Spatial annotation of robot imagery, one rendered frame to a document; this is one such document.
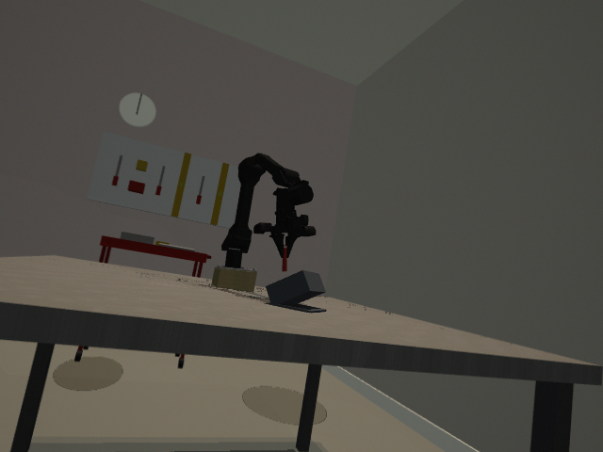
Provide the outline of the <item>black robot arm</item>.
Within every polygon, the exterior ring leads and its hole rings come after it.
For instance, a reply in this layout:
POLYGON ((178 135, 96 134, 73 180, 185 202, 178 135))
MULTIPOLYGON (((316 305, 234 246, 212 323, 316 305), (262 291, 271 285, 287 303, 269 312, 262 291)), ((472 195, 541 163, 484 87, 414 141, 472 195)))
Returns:
MULTIPOLYGON (((245 158, 238 165, 238 179, 241 187, 236 210, 236 220, 221 245, 221 250, 227 250, 225 267, 243 268, 241 267, 242 253, 248 253, 253 233, 248 226, 253 189, 259 182, 261 175, 266 171, 272 175, 272 180, 276 185, 288 187, 277 187, 273 192, 273 195, 276 196, 276 207, 292 206, 295 208, 295 205, 308 203, 313 200, 314 193, 309 182, 305 180, 301 181, 298 172, 282 167, 268 155, 262 153, 245 158)), ((292 215, 287 215, 286 211, 283 211, 279 220, 279 227, 284 227, 285 225, 289 229, 296 228, 302 230, 302 226, 307 226, 308 221, 307 215, 297 217, 296 212, 292 212, 292 215)))

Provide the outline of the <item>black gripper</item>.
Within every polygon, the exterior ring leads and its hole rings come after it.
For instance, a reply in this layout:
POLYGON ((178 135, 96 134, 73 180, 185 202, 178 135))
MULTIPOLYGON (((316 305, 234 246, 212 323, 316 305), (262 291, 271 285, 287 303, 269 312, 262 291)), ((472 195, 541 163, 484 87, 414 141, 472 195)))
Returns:
POLYGON ((274 243, 280 253, 281 258, 284 258, 284 234, 288 233, 288 236, 285 237, 285 244, 287 245, 287 258, 292 250, 293 244, 298 237, 301 236, 312 236, 316 235, 316 229, 314 226, 302 226, 302 230, 300 229, 289 229, 284 227, 279 227, 279 220, 283 211, 286 211, 287 215, 292 215, 292 212, 296 212, 295 208, 292 206, 278 206, 276 207, 276 224, 272 226, 271 223, 260 222, 254 225, 253 233, 254 234, 263 234, 264 232, 270 232, 274 243))

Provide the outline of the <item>grey sloped panel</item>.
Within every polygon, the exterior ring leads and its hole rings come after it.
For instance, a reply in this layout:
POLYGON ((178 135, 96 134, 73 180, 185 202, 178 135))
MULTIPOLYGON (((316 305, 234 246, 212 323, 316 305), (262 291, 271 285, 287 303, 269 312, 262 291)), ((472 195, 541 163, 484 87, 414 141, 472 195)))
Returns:
POLYGON ((326 309, 298 304, 325 293, 318 273, 302 270, 266 286, 269 305, 307 313, 326 312, 326 309))

